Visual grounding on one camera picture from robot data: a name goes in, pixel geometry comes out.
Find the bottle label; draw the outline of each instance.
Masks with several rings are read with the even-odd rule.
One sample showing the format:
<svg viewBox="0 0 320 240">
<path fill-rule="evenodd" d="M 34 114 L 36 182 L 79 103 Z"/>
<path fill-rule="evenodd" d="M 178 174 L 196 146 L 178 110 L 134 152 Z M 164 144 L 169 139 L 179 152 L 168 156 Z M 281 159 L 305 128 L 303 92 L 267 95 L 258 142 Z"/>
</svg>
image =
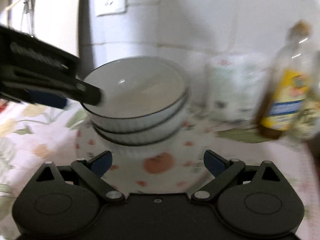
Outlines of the bottle label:
<svg viewBox="0 0 320 240">
<path fill-rule="evenodd" d="M 288 130 L 302 107 L 309 87 L 307 75 L 287 69 L 272 98 L 268 114 L 261 120 L 261 125 L 278 131 Z"/>
<path fill-rule="evenodd" d="M 291 133 L 300 139 L 308 139 L 320 117 L 320 98 L 307 98 L 291 127 Z"/>
</svg>

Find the bottle cap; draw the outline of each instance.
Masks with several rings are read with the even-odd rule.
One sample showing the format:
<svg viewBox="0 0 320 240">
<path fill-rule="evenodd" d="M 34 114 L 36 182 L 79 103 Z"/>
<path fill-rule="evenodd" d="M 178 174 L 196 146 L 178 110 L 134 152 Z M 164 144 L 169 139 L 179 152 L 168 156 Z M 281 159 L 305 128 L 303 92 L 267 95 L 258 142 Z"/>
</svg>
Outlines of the bottle cap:
<svg viewBox="0 0 320 240">
<path fill-rule="evenodd" d="M 290 29 L 290 38 L 294 36 L 308 37 L 311 35 L 311 32 L 311 24 L 304 20 L 300 20 Z"/>
</svg>

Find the yellow label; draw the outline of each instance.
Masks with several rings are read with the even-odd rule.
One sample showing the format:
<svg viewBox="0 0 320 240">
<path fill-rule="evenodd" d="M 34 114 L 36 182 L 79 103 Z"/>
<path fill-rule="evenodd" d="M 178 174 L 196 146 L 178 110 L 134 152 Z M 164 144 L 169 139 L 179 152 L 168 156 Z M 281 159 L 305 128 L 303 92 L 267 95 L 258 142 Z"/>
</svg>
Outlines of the yellow label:
<svg viewBox="0 0 320 240">
<path fill-rule="evenodd" d="M 302 107 L 309 87 L 307 75 L 286 69 L 273 95 L 270 110 L 261 120 L 261 125 L 278 131 L 288 130 Z"/>
</svg>

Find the metal screw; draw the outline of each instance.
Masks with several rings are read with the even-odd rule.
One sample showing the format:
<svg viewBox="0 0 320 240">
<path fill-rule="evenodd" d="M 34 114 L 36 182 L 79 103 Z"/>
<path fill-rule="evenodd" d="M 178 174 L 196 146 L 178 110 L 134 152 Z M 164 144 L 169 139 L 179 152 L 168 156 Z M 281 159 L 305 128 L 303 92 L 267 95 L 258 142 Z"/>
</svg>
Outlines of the metal screw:
<svg viewBox="0 0 320 240">
<path fill-rule="evenodd" d="M 161 198 L 155 198 L 153 200 L 154 203 L 161 203 L 162 202 L 162 199 Z"/>
<path fill-rule="evenodd" d="M 200 190 L 194 193 L 194 196 L 199 199 L 205 199 L 210 197 L 210 193 L 207 191 Z"/>
<path fill-rule="evenodd" d="M 87 90 L 87 88 L 83 84 L 80 84 L 80 83 L 77 83 L 76 87 L 81 91 L 86 91 Z"/>
<path fill-rule="evenodd" d="M 118 199 L 118 198 L 121 198 L 122 197 L 122 193 L 119 192 L 119 191 L 109 191 L 107 194 L 106 194 L 106 197 L 109 198 L 109 199 Z"/>
</svg>

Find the white wall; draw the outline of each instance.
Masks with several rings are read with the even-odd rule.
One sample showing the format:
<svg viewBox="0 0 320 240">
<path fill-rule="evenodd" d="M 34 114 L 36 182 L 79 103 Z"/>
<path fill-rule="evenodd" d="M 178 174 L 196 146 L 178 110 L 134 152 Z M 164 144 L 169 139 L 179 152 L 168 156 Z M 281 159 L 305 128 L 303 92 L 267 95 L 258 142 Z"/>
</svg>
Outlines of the white wall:
<svg viewBox="0 0 320 240">
<path fill-rule="evenodd" d="M 12 28 L 31 34 L 28 19 L 21 27 L 23 0 L 12 8 Z M 79 56 L 78 20 L 79 0 L 36 0 L 35 37 L 53 46 Z M 6 25 L 6 11 L 0 14 L 0 23 Z"/>
<path fill-rule="evenodd" d="M 254 50 L 273 56 L 300 18 L 320 48 L 320 0 L 128 0 L 127 12 L 96 17 L 84 2 L 83 75 L 122 57 L 161 56 L 187 69 L 193 100 L 204 103 L 204 63 L 213 55 Z"/>
</svg>

